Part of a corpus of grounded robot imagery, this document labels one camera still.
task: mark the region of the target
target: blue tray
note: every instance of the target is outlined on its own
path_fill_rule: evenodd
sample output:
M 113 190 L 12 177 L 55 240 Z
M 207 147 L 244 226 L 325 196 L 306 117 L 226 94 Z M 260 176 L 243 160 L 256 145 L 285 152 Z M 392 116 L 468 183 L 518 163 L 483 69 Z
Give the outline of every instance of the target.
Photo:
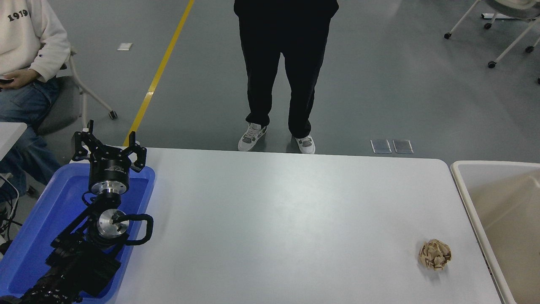
M 0 296 L 22 296 L 49 270 L 45 260 L 53 251 L 50 246 L 52 240 L 86 208 L 81 196 L 88 190 L 89 172 L 89 164 L 71 163 L 54 174 L 0 261 Z M 155 179 L 152 168 L 145 167 L 140 173 L 131 171 L 130 188 L 121 196 L 119 209 L 126 214 L 144 213 Z M 127 230 L 130 239 L 137 238 L 140 225 L 140 222 L 132 222 Z M 125 246 L 120 251 L 117 260 L 122 265 L 97 298 L 81 293 L 83 303 L 106 303 L 114 296 L 124 277 L 132 249 L 132 246 Z

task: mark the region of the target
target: sleeve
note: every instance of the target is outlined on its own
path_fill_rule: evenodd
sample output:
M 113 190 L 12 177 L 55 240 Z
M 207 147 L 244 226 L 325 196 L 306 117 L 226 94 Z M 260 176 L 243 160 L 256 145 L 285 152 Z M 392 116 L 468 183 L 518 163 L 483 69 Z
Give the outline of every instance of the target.
M 26 0 L 30 19 L 41 49 L 30 69 L 38 72 L 38 80 L 46 82 L 53 78 L 69 58 L 68 33 L 46 0 Z

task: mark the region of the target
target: hand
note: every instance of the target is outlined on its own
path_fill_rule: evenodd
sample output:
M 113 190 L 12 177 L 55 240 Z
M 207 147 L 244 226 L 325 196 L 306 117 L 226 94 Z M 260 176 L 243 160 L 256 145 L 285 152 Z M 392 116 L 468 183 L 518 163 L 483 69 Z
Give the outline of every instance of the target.
M 0 83 L 2 89 L 19 89 L 36 80 L 40 74 L 32 69 L 28 70 L 16 70 L 9 74 L 4 75 L 6 79 L 12 79 L 10 83 Z

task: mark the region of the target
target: brown paper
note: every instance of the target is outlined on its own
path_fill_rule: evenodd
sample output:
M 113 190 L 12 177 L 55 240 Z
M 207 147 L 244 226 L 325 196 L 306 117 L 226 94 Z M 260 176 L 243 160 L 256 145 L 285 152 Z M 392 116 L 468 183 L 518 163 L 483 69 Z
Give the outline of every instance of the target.
M 442 270 L 451 258 L 450 247 L 437 239 L 424 242 L 418 254 L 420 263 L 433 270 Z

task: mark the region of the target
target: phone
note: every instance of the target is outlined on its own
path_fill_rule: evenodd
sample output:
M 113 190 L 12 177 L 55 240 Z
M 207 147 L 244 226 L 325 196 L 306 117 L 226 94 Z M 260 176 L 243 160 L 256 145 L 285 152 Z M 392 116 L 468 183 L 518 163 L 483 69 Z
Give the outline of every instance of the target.
M 10 83 L 10 82 L 13 82 L 13 78 L 12 79 L 7 79 L 7 78 L 4 78 L 3 75 L 0 75 L 0 83 Z

